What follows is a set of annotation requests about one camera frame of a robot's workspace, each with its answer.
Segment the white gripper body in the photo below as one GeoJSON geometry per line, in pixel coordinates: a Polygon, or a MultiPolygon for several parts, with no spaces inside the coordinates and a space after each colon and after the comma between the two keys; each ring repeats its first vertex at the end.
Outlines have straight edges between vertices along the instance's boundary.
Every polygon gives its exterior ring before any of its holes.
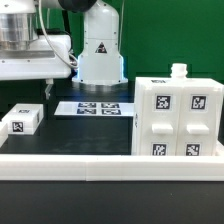
{"type": "Polygon", "coordinates": [[[0,50],[0,81],[67,78],[70,73],[43,35],[26,51],[0,50]]]}

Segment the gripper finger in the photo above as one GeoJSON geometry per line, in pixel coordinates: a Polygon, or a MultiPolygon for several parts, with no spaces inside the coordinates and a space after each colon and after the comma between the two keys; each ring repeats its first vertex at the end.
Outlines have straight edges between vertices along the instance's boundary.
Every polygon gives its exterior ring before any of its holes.
{"type": "Polygon", "coordinates": [[[49,100],[50,98],[50,91],[54,85],[54,80],[53,79],[46,79],[46,88],[45,88],[45,98],[46,100],[49,100]]]}

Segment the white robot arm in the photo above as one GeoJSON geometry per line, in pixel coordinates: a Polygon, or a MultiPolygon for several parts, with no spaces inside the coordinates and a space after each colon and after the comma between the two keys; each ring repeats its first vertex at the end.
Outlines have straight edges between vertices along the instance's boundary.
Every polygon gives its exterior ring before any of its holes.
{"type": "Polygon", "coordinates": [[[103,0],[0,0],[0,81],[44,79],[52,86],[71,77],[75,87],[108,91],[128,83],[118,43],[119,15],[103,0]],[[79,56],[69,35],[46,31],[44,8],[84,15],[79,56]]]}

